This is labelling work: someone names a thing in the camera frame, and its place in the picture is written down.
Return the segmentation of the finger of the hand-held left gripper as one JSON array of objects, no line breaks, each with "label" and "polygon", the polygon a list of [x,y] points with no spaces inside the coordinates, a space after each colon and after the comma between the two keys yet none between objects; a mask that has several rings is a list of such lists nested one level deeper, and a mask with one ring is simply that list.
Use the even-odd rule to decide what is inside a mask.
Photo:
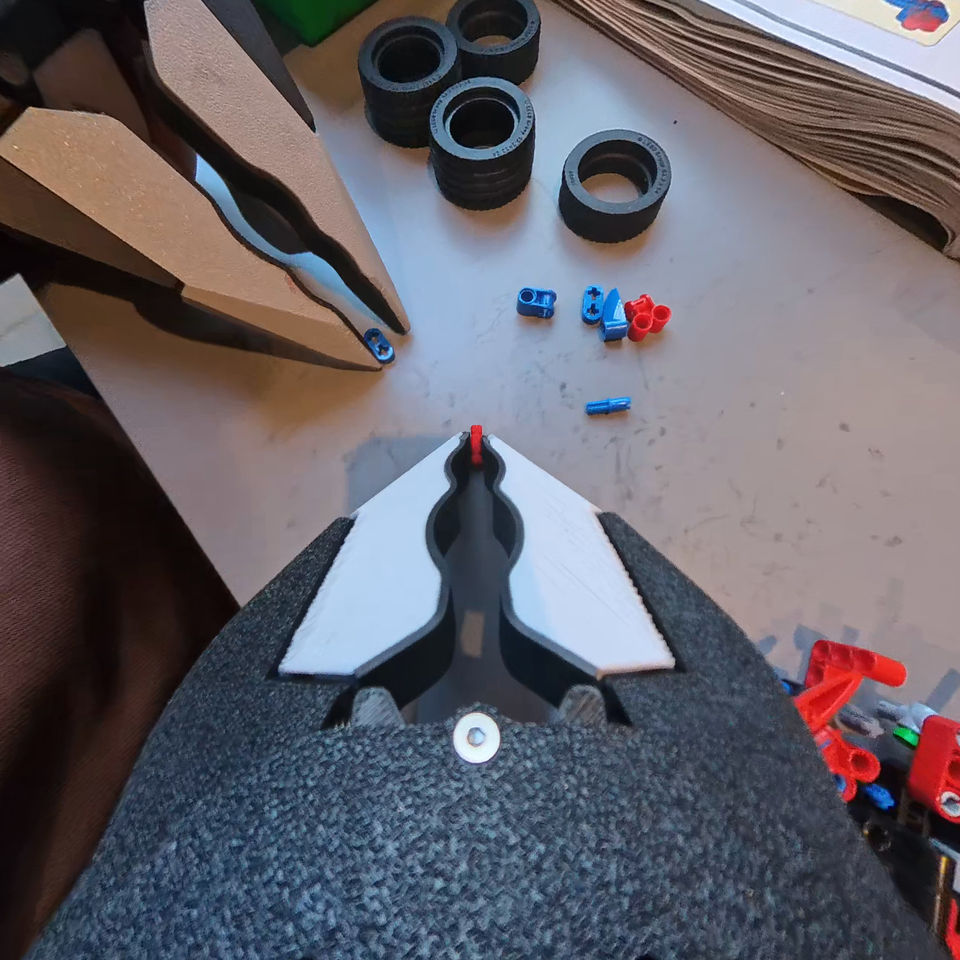
[{"label": "finger of the hand-held left gripper", "polygon": [[364,338],[244,245],[216,207],[113,117],[29,107],[2,134],[5,256],[39,286],[134,304],[197,341],[382,369]]},{"label": "finger of the hand-held left gripper", "polygon": [[171,122],[230,183],[396,333],[410,320],[330,153],[206,2],[144,2],[150,75]]}]

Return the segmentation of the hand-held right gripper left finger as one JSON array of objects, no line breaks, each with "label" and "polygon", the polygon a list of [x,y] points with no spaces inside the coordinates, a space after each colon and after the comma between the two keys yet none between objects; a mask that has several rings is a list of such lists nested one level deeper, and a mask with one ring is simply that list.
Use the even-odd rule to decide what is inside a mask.
[{"label": "hand-held right gripper left finger", "polygon": [[447,554],[471,473],[455,434],[350,515],[350,526],[277,663],[277,678],[388,690],[407,706],[453,660]]}]

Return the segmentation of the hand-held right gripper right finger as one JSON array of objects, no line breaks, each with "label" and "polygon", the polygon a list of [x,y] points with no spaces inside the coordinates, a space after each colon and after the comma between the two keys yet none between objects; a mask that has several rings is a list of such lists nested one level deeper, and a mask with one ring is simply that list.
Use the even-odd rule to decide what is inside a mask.
[{"label": "hand-held right gripper right finger", "polygon": [[484,436],[482,451],[493,534],[507,559],[499,614],[510,676],[560,702],[572,687],[674,670],[600,509],[497,436]]}]

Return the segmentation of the green plastic bin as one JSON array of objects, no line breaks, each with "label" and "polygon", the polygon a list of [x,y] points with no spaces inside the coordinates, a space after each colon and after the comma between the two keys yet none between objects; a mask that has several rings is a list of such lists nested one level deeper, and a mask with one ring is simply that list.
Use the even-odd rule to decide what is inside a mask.
[{"label": "green plastic bin", "polygon": [[315,46],[376,1],[253,1],[270,27],[300,44]]}]

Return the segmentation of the toy brick car model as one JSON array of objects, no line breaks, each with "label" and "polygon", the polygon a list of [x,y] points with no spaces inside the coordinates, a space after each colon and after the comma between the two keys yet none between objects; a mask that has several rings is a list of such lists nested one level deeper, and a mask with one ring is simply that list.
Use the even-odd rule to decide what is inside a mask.
[{"label": "toy brick car model", "polygon": [[818,638],[802,681],[781,678],[851,820],[906,904],[959,957],[959,725],[921,702],[854,703],[861,685],[899,688],[888,656]]}]

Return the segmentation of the thick building instruction booklet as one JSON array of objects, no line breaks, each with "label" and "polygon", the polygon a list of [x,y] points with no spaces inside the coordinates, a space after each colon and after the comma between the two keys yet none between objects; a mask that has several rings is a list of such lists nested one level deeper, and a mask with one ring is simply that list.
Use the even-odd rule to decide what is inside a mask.
[{"label": "thick building instruction booklet", "polygon": [[559,5],[958,261],[958,2]]}]

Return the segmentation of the grey desk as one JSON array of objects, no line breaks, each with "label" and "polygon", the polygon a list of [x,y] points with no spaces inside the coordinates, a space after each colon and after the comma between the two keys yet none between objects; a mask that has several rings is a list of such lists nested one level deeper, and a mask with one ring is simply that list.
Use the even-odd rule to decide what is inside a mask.
[{"label": "grey desk", "polygon": [[[958,717],[958,265],[558,6],[539,4],[532,179],[467,212],[381,141],[359,46],[449,3],[380,2],[286,58],[411,321],[356,373],[191,342],[126,303],[42,305],[237,601],[474,424],[615,512],[797,676],[817,637],[902,661]],[[671,185],[625,242],[576,235],[565,161],[622,129]],[[602,342],[585,289],[672,317]],[[517,313],[525,287],[553,318]],[[589,416],[588,402],[630,397]]]}]

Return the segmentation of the black rubber toy tire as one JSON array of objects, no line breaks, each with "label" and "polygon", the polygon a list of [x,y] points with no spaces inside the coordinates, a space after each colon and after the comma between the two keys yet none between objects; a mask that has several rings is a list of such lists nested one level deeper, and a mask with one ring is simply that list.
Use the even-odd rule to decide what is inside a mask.
[{"label": "black rubber toy tire", "polygon": [[446,27],[457,42],[463,79],[494,77],[519,85],[536,68],[542,18],[533,1],[458,1]]},{"label": "black rubber toy tire", "polygon": [[[635,196],[618,201],[594,196],[586,181],[601,175],[625,179]],[[566,158],[558,210],[566,226],[582,239],[625,242],[653,225],[670,186],[670,161],[657,141],[629,129],[599,131],[582,139]]]},{"label": "black rubber toy tire", "polygon": [[503,78],[461,80],[429,116],[429,158],[438,189],[463,210],[496,210],[519,198],[533,170],[536,115]]},{"label": "black rubber toy tire", "polygon": [[423,16],[390,19],[366,36],[357,66],[366,118],[378,137],[401,148],[426,148],[436,101],[462,78],[450,28]]}]

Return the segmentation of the red triple-hole brick connector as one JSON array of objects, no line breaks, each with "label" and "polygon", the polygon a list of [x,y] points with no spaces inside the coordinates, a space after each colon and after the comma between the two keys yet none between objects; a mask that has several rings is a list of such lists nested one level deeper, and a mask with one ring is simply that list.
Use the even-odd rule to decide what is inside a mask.
[{"label": "red triple-hole brick connector", "polygon": [[634,343],[661,333],[672,317],[671,308],[654,302],[649,294],[624,302],[623,308],[628,321],[627,336]]}]

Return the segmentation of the person's brown sweater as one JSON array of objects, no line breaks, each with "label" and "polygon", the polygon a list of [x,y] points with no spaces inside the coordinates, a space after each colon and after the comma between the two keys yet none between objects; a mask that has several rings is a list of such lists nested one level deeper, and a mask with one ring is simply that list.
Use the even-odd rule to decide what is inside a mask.
[{"label": "person's brown sweater", "polygon": [[2,369],[1,956],[88,866],[238,604],[101,400]]}]

